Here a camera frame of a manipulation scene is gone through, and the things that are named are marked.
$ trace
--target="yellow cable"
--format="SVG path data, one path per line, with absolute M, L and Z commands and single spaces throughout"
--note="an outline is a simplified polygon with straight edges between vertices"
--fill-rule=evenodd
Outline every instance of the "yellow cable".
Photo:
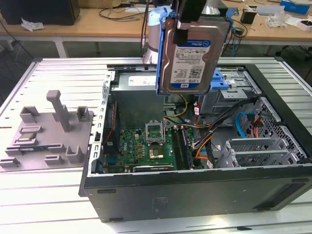
M 187 100 L 185 99 L 185 97 L 184 97 L 183 95 L 181 95 L 181 94 L 179 94 L 179 95 L 180 95 L 181 98 L 183 98 L 183 100 L 184 100 L 184 102 L 185 102 L 185 108 L 184 108 L 183 112 L 181 112 L 181 113 L 179 113 L 179 114 L 176 114 L 176 115 L 164 116 L 164 117 L 166 117 L 166 118 L 173 118 L 173 117 L 178 117 L 178 116 L 181 116 L 181 115 L 185 114 L 185 112 L 187 111 L 187 105 L 188 105 L 189 103 L 187 102 Z

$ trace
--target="blue box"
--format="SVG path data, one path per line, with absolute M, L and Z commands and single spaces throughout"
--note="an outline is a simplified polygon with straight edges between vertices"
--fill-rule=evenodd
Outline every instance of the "blue box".
M 290 1 L 282 0 L 281 6 L 285 6 L 284 10 L 289 12 L 295 12 L 298 14 L 305 15 L 309 10 L 309 5 L 296 5 Z

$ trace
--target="cardboard box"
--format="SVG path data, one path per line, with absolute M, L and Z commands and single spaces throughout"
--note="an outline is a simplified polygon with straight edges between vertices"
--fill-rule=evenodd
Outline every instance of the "cardboard box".
M 312 20 L 304 19 L 297 23 L 297 28 L 300 28 L 303 31 L 312 31 Z

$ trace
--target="aluminum extrusion table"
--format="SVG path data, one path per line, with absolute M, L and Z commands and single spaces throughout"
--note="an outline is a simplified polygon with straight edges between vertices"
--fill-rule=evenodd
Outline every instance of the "aluminum extrusion table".
M 285 62 L 273 58 L 221 58 L 255 64 L 312 133 L 312 90 Z M 34 62 L 0 108 L 0 150 L 11 140 L 25 105 L 50 112 L 48 89 L 59 89 L 68 109 L 86 105 L 98 113 L 107 64 L 141 63 L 140 58 L 57 58 Z M 0 174 L 0 233 L 220 233 L 237 227 L 259 233 L 311 233 L 312 190 L 281 211 L 101 223 L 87 197 L 79 197 L 82 168 Z

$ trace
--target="hard disk drive label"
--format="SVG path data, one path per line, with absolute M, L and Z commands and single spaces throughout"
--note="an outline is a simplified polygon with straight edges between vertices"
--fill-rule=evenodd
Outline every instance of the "hard disk drive label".
M 203 56 L 210 49 L 208 40 L 188 40 L 175 47 L 175 58 L 171 73 L 171 85 L 175 88 L 194 88 L 203 76 Z

